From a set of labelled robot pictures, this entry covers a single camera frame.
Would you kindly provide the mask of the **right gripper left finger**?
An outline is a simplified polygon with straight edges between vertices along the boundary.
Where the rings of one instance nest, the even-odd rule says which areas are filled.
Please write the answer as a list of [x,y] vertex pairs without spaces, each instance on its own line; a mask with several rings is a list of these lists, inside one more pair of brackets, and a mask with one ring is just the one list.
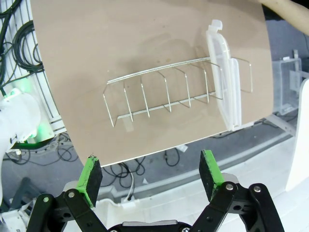
[[106,232],[108,229],[92,210],[96,206],[102,177],[99,159],[91,155],[76,187],[57,197],[44,193],[36,199],[27,231],[62,232],[69,221],[75,221],[83,232]]

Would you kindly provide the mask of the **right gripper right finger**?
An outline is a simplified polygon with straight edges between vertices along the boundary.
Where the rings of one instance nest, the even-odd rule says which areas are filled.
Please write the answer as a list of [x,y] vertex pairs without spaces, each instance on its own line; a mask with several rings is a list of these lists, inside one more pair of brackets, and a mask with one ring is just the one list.
[[228,181],[211,150],[202,150],[199,174],[209,204],[192,226],[194,232],[216,232],[227,214],[239,215],[248,232],[282,232],[280,216],[267,187],[254,183],[244,188]]

